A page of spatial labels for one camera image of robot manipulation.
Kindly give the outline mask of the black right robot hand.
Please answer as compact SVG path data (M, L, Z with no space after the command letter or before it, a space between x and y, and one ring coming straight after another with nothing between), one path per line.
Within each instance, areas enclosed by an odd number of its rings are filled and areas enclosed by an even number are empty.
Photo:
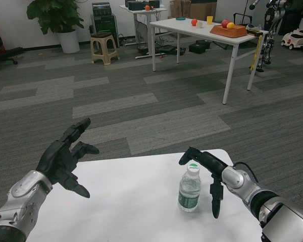
M223 200L223 186L221 184L222 172L227 168L227 164L222 160L205 151L201 152L196 148L189 147L179 160L180 165L187 164L190 160L198 162L205 167L212 175L214 182L210 185L210 194L212 195L212 214L218 218L220 214L221 201Z

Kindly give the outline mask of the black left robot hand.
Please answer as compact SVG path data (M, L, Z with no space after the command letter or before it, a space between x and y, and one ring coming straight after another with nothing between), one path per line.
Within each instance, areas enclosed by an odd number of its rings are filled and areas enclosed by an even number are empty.
M90 118L68 127L63 135L53 141L42 154L36 171L45 175L52 185L59 183L63 188L73 191L82 197L89 198L89 191L78 183L78 177L73 174L79 159L86 154L99 154L99 149L93 145L76 142L91 124Z

